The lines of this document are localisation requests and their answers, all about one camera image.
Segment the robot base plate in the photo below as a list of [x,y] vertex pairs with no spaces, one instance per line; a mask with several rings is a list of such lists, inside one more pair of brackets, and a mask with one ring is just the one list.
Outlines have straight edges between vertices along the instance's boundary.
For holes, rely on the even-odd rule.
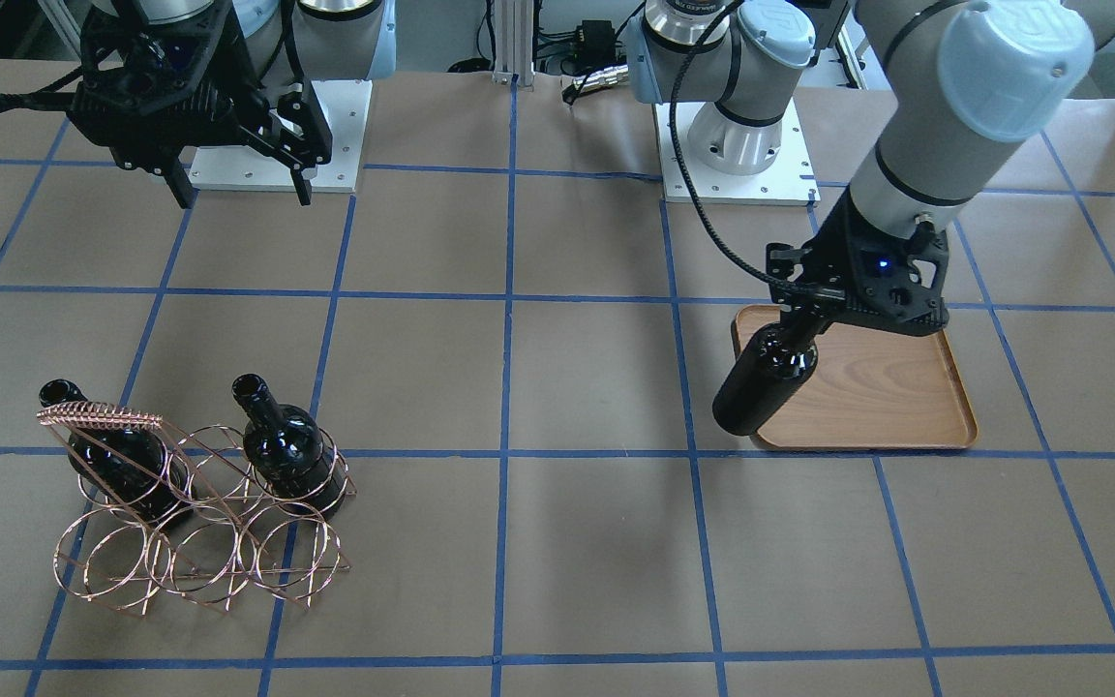
[[[678,105],[678,138],[682,144],[686,168],[695,182],[695,191],[701,202],[750,203],[760,206],[806,206],[818,202],[820,187],[815,185],[815,173],[811,168],[811,156],[806,154],[803,127],[797,122],[794,101],[782,116],[784,128],[782,146],[777,158],[766,171],[753,176],[736,176],[714,171],[691,154],[687,145],[686,132],[691,127],[695,115],[702,103]],[[691,195],[682,184],[682,173],[678,159],[673,157],[673,144],[669,137],[669,105],[655,106],[657,116],[657,141],[660,146],[660,172],[665,177],[665,200],[667,202],[690,202]]]
[[[329,163],[318,167],[312,181],[314,193],[353,194],[363,154],[363,127],[372,83],[367,80],[323,80],[312,88],[333,134]],[[188,172],[192,186],[220,191],[290,191],[291,173],[275,159],[246,146],[201,147]]]

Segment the blue tape grid line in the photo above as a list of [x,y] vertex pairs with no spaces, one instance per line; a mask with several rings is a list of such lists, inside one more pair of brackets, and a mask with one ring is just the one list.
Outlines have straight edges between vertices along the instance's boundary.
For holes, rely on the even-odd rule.
[[[65,136],[67,132],[68,124],[70,123],[67,122],[66,119],[62,120],[62,126],[59,127],[58,137],[56,138],[52,149],[50,149],[50,156],[52,156],[55,151],[58,149],[58,144],[62,141],[62,136]],[[46,172],[46,166],[42,165],[42,172],[39,173],[39,181],[40,177],[45,176],[45,172]],[[169,251],[169,255],[167,256],[166,260],[166,267],[163,269],[163,277],[161,277],[161,281],[158,282],[157,288],[155,289],[154,304],[152,304],[149,311],[149,318],[145,321],[145,327],[143,328],[140,335],[140,342],[138,342],[138,345],[136,346],[136,357],[133,358],[132,367],[129,367],[128,369],[127,379],[124,379],[123,393],[119,394],[120,405],[127,405],[129,397],[132,397],[133,388],[136,387],[136,376],[140,374],[140,366],[143,357],[145,356],[145,349],[149,347],[149,338],[152,337],[152,331],[154,331],[154,326],[156,326],[157,314],[161,310],[161,304],[165,299],[165,290],[167,283],[169,283],[169,277],[172,277],[172,272],[174,270],[174,262],[178,259],[180,249],[183,246],[183,238],[185,238],[185,235],[187,234],[187,226],[191,220],[192,220],[192,211],[190,210],[183,212],[183,217],[180,222],[178,230],[176,233],[174,233],[174,242],[172,243],[172,251]],[[85,503],[85,510],[84,512],[81,512],[81,515],[84,515],[84,513],[89,512],[90,510],[93,510],[93,504]],[[88,521],[84,521],[84,523],[79,525],[79,529],[76,530],[75,539],[74,541],[71,541],[71,550],[70,550],[71,559],[76,560],[79,559],[81,546],[84,546],[85,543],[85,530],[87,529],[88,529]],[[62,588],[70,587],[71,575],[74,575],[75,572],[76,572],[76,565],[68,563],[66,565],[66,569],[62,570]],[[48,660],[49,658],[49,648],[50,645],[54,643],[55,635],[58,631],[58,620],[62,617],[62,609],[65,608],[66,603],[67,603],[67,591],[64,590],[57,591],[55,594],[55,602],[52,606],[50,606],[48,621],[46,621],[46,631],[40,637],[40,646],[39,648],[37,648],[37,664],[39,664],[39,666],[35,667],[35,669],[30,671],[30,674],[28,674],[28,683],[26,685],[26,691],[23,693],[26,694],[26,697],[33,697],[37,694],[37,686],[40,684],[40,675],[42,674],[42,669],[40,668],[40,666],[43,665],[45,661]]]
[[893,504],[893,493],[889,487],[889,476],[884,473],[884,463],[880,455],[872,456],[872,465],[876,468],[876,484],[884,500],[884,512],[889,515],[890,531],[893,533],[893,546],[898,550],[898,562],[902,568],[902,581],[905,593],[911,599],[911,613],[914,614],[914,629],[920,638],[920,652],[928,669],[928,679],[932,683],[933,697],[942,697],[941,676],[937,675],[937,662],[932,652],[932,641],[928,638],[928,627],[923,621],[923,609],[920,606],[920,592],[914,585],[914,574],[911,573],[911,560],[906,555],[906,543],[902,539],[902,524],[899,522],[898,507]]
[[1101,252],[1104,253],[1104,260],[1107,261],[1107,265],[1109,265],[1112,274],[1115,277],[1115,260],[1112,258],[1112,252],[1109,251],[1109,248],[1107,248],[1107,243],[1104,241],[1104,235],[1101,234],[1098,225],[1096,225],[1096,220],[1092,217],[1092,212],[1089,212],[1089,209],[1087,207],[1087,202],[1083,200],[1083,194],[1079,193],[1078,186],[1075,184],[1075,178],[1069,176],[1066,164],[1061,162],[1060,155],[1057,154],[1057,149],[1053,146],[1053,141],[1050,141],[1048,134],[1046,132],[1040,132],[1039,135],[1044,137],[1044,145],[1047,145],[1048,153],[1053,155],[1053,162],[1057,163],[1060,176],[1066,178],[1066,184],[1069,185],[1069,193],[1075,196],[1075,202],[1078,203],[1078,209],[1083,213],[1083,217],[1087,220],[1087,225],[1092,230],[1092,234],[1096,235],[1096,243],[1098,244],[1098,248],[1101,248]]
[[958,238],[961,239],[961,246],[966,252],[966,260],[969,261],[970,268],[975,274],[975,282],[979,284],[979,292],[982,292],[983,300],[988,303],[988,314],[992,319],[992,327],[996,329],[996,335],[1001,341],[1001,349],[1005,351],[1006,360],[1009,361],[1009,370],[1014,374],[1015,383],[1018,385],[1018,391],[1022,394],[1022,401],[1026,403],[1027,415],[1030,416],[1030,423],[1035,427],[1036,436],[1039,437],[1039,446],[1044,449],[1045,455],[1048,459],[1048,468],[1053,473],[1054,484],[1057,486],[1058,494],[1060,495],[1060,502],[1066,509],[1066,515],[1069,517],[1069,523],[1075,531],[1075,536],[1078,539],[1078,546],[1083,552],[1083,559],[1087,562],[1087,569],[1092,575],[1092,581],[1096,583],[1096,591],[1101,601],[1104,606],[1104,612],[1107,613],[1107,619],[1112,623],[1112,633],[1115,635],[1115,608],[1112,606],[1112,599],[1109,592],[1107,592],[1107,587],[1104,583],[1104,578],[1098,572],[1098,565],[1096,564],[1096,556],[1092,553],[1092,548],[1087,542],[1087,534],[1084,533],[1082,522],[1078,520],[1078,513],[1075,512],[1075,503],[1070,498],[1069,491],[1066,490],[1066,482],[1060,475],[1060,467],[1057,465],[1057,458],[1053,455],[1053,447],[1048,443],[1048,436],[1044,432],[1044,424],[1039,422],[1039,412],[1035,407],[1035,400],[1030,397],[1030,389],[1027,388],[1026,379],[1022,377],[1021,367],[1018,366],[1017,357],[1014,354],[1012,346],[1009,345],[1009,338],[1005,335],[1005,326],[1001,322],[999,314],[997,314],[996,309],[991,308],[991,294],[987,290],[987,282],[983,281],[982,273],[979,272],[979,262],[975,260],[973,251],[970,250],[970,243],[966,239],[966,233],[961,229],[961,223],[956,221],[954,226],[958,233]]
[[[1111,657],[1115,643],[1039,643],[1018,646],[935,646],[933,658],[967,657]],[[814,649],[813,651],[689,651],[679,654],[508,654],[501,666],[603,666],[648,664],[725,664],[794,661],[895,661],[923,658],[923,649]],[[50,658],[46,661],[0,660],[0,671],[104,670],[262,670],[265,658]],[[435,669],[488,667],[494,657],[283,657],[274,670]]]
[[502,655],[505,652],[505,554],[510,521],[510,369],[514,345],[514,223],[517,192],[518,81],[510,80],[510,177],[505,201],[505,310],[502,329],[501,454],[496,475],[496,548],[493,561],[493,664],[492,697],[502,696]]
[[[329,297],[327,326],[321,335],[321,352],[318,354],[318,371],[316,371],[316,378],[312,380],[312,398],[309,400],[309,414],[312,415],[313,419],[318,418],[319,410],[321,409],[321,393],[324,388],[324,370],[327,370],[329,362],[329,343],[333,340],[334,323],[338,319],[338,299],[340,299],[340,294],[338,294],[338,292],[341,291],[341,279],[343,279],[343,269],[347,265],[347,251],[350,249],[350,234],[352,234],[355,221],[356,197],[350,195],[347,202],[347,215],[343,217],[343,224],[341,224],[341,242],[340,245],[338,245],[338,261],[334,265],[333,282],[327,292],[327,296]],[[292,522],[291,525],[288,525],[287,544],[284,544],[282,551],[282,565],[285,569],[291,565],[293,556],[295,556],[297,530],[297,522]],[[287,583],[289,581],[289,577],[290,574],[282,574],[282,577],[279,578],[279,583]],[[266,635],[265,639],[265,662],[261,667],[261,681],[256,685],[258,697],[268,697],[269,686],[274,676],[274,661],[275,655],[278,655],[278,639],[279,635],[282,633],[284,610],[287,610],[287,601],[281,598],[275,598],[273,614],[271,614],[269,621],[269,635]]]
[[8,250],[11,246],[11,242],[19,233],[19,226],[23,223],[23,217],[28,215],[28,207],[32,206],[32,200],[37,195],[37,190],[40,190],[40,182],[46,178],[46,172],[49,168],[49,159],[55,157],[55,153],[58,152],[58,144],[62,142],[62,134],[67,133],[68,123],[62,120],[62,124],[58,127],[58,133],[55,134],[55,141],[50,143],[49,151],[46,153],[46,158],[40,166],[37,167],[37,176],[32,180],[32,185],[28,188],[28,194],[23,197],[23,202],[19,204],[19,212],[17,216],[11,221],[11,226],[8,230],[8,234],[3,239],[3,243],[0,245],[0,267],[3,265],[3,260],[8,255]]
[[686,345],[682,341],[681,306],[678,303],[678,273],[673,265],[673,244],[669,233],[669,210],[665,199],[660,199],[660,231],[665,243],[665,273],[668,277],[670,306],[669,312],[673,322],[673,348],[678,358],[678,381],[682,394],[682,423],[686,425],[686,459],[691,473],[691,498],[694,498],[695,531],[700,544],[700,572],[704,574],[704,599],[708,604],[708,631],[712,639],[714,669],[716,671],[716,689],[718,697],[729,697],[730,685],[725,675],[725,660],[721,658],[721,614],[717,610],[716,582],[712,578],[712,552],[708,546],[708,520],[704,515],[704,487],[700,484],[699,446],[695,441],[695,415],[691,410],[691,387],[689,374],[686,370]]

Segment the blue tape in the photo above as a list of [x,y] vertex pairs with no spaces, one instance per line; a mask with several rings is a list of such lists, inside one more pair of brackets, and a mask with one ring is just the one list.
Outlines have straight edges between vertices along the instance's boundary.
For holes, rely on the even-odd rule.
[[[712,553],[708,548],[708,520],[704,515],[704,487],[700,484],[699,445],[695,439],[695,416],[691,410],[691,387],[689,374],[686,371],[686,343],[682,340],[682,313],[678,303],[678,273],[673,265],[673,243],[669,230],[669,210],[665,199],[658,202],[660,207],[660,232],[665,245],[665,274],[669,283],[670,319],[673,323],[673,348],[678,358],[678,383],[682,396],[682,424],[686,425],[686,457],[690,464],[691,498],[694,498],[695,531],[700,542],[700,572],[704,574],[704,600],[708,604],[708,631],[711,635],[712,651],[720,655],[721,614],[716,603],[716,583],[712,579]],[[725,675],[725,661],[717,658],[714,661],[718,697],[729,697],[729,681]]]
[[928,669],[928,679],[932,683],[932,695],[942,697],[941,676],[937,675],[937,662],[932,655],[932,641],[928,638],[928,627],[923,621],[923,608],[920,606],[920,592],[914,585],[914,574],[911,573],[911,561],[906,556],[906,542],[902,538],[902,524],[898,521],[898,507],[893,504],[893,493],[889,487],[889,476],[884,473],[884,463],[880,455],[872,456],[872,465],[876,468],[876,484],[884,500],[884,512],[889,515],[889,529],[893,533],[893,546],[898,549],[898,562],[902,567],[902,581],[905,583],[905,594],[911,599],[911,613],[914,614],[914,629],[920,637],[920,649],[923,664]]
[[59,124],[58,133],[55,134],[55,141],[50,143],[49,151],[46,153],[46,159],[40,164],[39,171],[37,171],[37,176],[32,180],[32,185],[28,187],[28,194],[23,197],[23,202],[19,204],[19,211],[17,216],[11,222],[11,226],[8,230],[8,234],[3,239],[3,243],[0,244],[0,267],[3,265],[3,258],[8,255],[8,250],[11,248],[11,242],[19,233],[19,226],[23,223],[23,217],[28,215],[28,207],[32,206],[33,199],[37,197],[37,190],[40,190],[40,183],[46,178],[46,172],[49,168],[50,159],[55,158],[55,153],[58,152],[58,145],[62,142],[62,134],[67,133],[67,120],[62,120]]
[[[1053,157],[1057,158],[1057,153],[1053,149],[1053,143],[1048,142],[1048,134],[1045,133],[1041,134],[1041,136],[1044,136],[1045,143],[1048,144],[1049,152],[1053,154]],[[1058,158],[1057,163],[1058,166],[1061,167],[1063,175],[1066,177],[1069,176],[1065,172],[1065,168],[1063,168]],[[1067,177],[1067,181],[1069,181],[1070,190],[1073,190],[1072,178]],[[961,230],[961,223],[956,221],[954,225],[959,238],[961,238],[961,245],[966,252],[966,259],[970,262],[970,269],[975,273],[975,282],[979,284],[979,291],[982,292],[983,300],[986,300],[988,304],[991,304],[992,299],[990,292],[987,290],[987,282],[983,281],[983,275],[979,272],[979,263],[975,260],[973,252],[970,250],[970,244],[966,242],[966,233]],[[996,335],[1001,341],[1001,349],[1005,351],[1005,358],[1009,361],[1009,370],[1012,371],[1015,383],[1018,385],[1018,391],[1021,393],[1022,401],[1026,403],[1027,415],[1030,416],[1030,424],[1034,425],[1036,436],[1039,437],[1039,446],[1044,447],[1045,458],[1048,459],[1048,467],[1050,473],[1053,473],[1053,481],[1056,482],[1061,504],[1066,509],[1066,515],[1069,517],[1069,523],[1073,526],[1073,530],[1075,530],[1075,536],[1078,539],[1078,546],[1083,552],[1083,559],[1087,562],[1087,569],[1092,574],[1092,581],[1096,583],[1096,591],[1098,592],[1098,597],[1101,597],[1101,601],[1104,604],[1104,612],[1107,613],[1107,619],[1109,619],[1112,633],[1115,635],[1115,608],[1112,606],[1112,599],[1109,597],[1109,592],[1107,592],[1107,587],[1104,585],[1103,575],[1098,573],[1096,556],[1092,554],[1092,550],[1089,550],[1089,544],[1087,543],[1087,538],[1085,538],[1085,534],[1083,533],[1083,525],[1078,520],[1078,513],[1075,512],[1075,504],[1073,503],[1073,500],[1070,500],[1069,493],[1066,491],[1066,482],[1061,480],[1060,467],[1057,467],[1057,458],[1056,455],[1053,454],[1053,446],[1049,445],[1048,436],[1044,432],[1044,424],[1039,423],[1039,413],[1036,410],[1035,400],[1031,399],[1030,389],[1027,388],[1026,380],[1022,379],[1022,370],[1018,367],[1017,358],[1014,355],[1014,348],[1009,345],[1008,336],[1005,335],[1005,326],[1001,323],[1000,317],[997,317],[996,309],[992,309],[991,306],[988,308],[988,314],[992,318],[992,327],[995,327]]]

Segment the bottle neck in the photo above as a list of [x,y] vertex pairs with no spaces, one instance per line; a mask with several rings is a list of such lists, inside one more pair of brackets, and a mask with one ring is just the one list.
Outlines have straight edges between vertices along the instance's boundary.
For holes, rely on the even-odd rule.
[[49,380],[42,386],[40,393],[37,393],[37,398],[43,407],[61,405],[65,401],[88,401],[88,397],[85,397],[85,394],[80,393],[80,388],[76,387],[76,384],[69,379]]
[[274,395],[261,376],[239,376],[231,390],[234,391],[235,401],[256,428],[275,433],[287,427],[287,416],[282,414],[282,407],[274,400]]

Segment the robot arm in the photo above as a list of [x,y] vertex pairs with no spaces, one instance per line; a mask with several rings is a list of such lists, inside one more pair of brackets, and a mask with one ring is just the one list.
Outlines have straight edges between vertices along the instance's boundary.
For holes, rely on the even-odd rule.
[[1053,118],[1097,48],[1115,49],[1115,3],[1090,0],[861,0],[854,14],[899,109],[817,235],[768,246],[782,319],[744,348],[712,406],[739,436],[809,378],[831,323],[947,326],[947,226]]
[[[648,0],[627,28],[631,85],[640,101],[669,101],[696,40],[730,0]],[[687,67],[680,98],[707,101],[687,141],[718,172],[755,175],[782,147],[782,116],[815,56],[815,28],[784,0],[753,0],[721,19]]]
[[[332,149],[311,80],[388,76],[392,29],[394,0],[94,0],[68,118],[120,168],[165,178],[182,207],[190,145],[251,146],[309,204]],[[101,69],[112,52],[123,66]]]

